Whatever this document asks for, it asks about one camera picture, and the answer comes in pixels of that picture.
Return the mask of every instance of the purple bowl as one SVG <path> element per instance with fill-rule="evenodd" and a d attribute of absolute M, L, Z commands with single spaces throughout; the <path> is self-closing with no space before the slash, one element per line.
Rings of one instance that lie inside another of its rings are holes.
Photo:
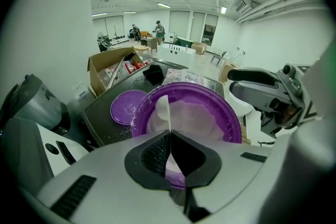
<path fill-rule="evenodd" d="M 129 90 L 121 93 L 111 104 L 111 117 L 120 124 L 131 124 L 132 118 L 145 96 L 146 93 L 140 90 Z"/>
<path fill-rule="evenodd" d="M 157 100 L 168 95 L 169 103 L 183 100 L 186 103 L 203 104 L 215 117 L 217 125 L 224 132 L 223 141 L 241 143 L 242 131 L 238 118 L 231 106 L 214 91 L 194 83 L 176 82 L 159 86 L 142 99 L 132 119 L 131 135 L 136 137 L 146 133 L 148 120 L 155 110 Z M 183 189 L 184 176 L 173 171 L 166 172 L 166 179 L 172 186 Z"/>

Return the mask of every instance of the purple plate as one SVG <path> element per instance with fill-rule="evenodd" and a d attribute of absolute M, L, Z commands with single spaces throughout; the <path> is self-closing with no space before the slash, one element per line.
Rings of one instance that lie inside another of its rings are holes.
<path fill-rule="evenodd" d="M 131 124 L 139 104 L 146 95 L 147 93 L 140 90 L 129 90 L 121 93 L 111 104 L 111 117 L 120 124 Z"/>

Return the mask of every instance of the man in green shirt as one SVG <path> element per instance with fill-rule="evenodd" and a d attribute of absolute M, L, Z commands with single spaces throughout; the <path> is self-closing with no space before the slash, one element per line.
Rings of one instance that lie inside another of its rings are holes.
<path fill-rule="evenodd" d="M 156 31 L 156 37 L 159 39 L 159 45 L 161 45 L 161 43 L 163 42 L 165 32 L 164 27 L 161 25 L 159 20 L 156 21 L 156 27 L 154 31 Z"/>

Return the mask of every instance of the fluorescent light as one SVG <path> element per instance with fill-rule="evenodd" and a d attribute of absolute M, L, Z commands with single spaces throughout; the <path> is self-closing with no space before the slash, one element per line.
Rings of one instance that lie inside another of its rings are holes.
<path fill-rule="evenodd" d="M 99 16 L 99 15 L 106 15 L 106 14 L 107 14 L 107 12 L 105 12 L 105 13 L 93 14 L 92 17 Z"/>
<path fill-rule="evenodd" d="M 166 7 L 166 8 L 171 8 L 171 6 L 168 6 L 166 4 L 162 4 L 162 3 L 158 3 L 158 5 L 162 6 L 162 7 Z"/>

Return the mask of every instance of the black countertop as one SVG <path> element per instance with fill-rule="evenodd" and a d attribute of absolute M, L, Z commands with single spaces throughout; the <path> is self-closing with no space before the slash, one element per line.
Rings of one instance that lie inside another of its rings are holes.
<path fill-rule="evenodd" d="M 152 64 L 159 65 L 164 76 L 166 76 L 168 68 L 185 69 L 185 67 L 162 60 L 155 61 Z M 84 122 L 99 146 L 131 138 L 130 126 L 115 122 L 111 117 L 110 108 L 114 99 L 123 92 L 142 90 L 148 93 L 161 85 L 161 83 L 152 85 L 145 78 L 143 71 L 148 68 L 149 65 L 118 82 L 84 110 L 82 115 Z M 223 86 L 220 82 L 205 78 L 205 85 L 224 98 Z"/>

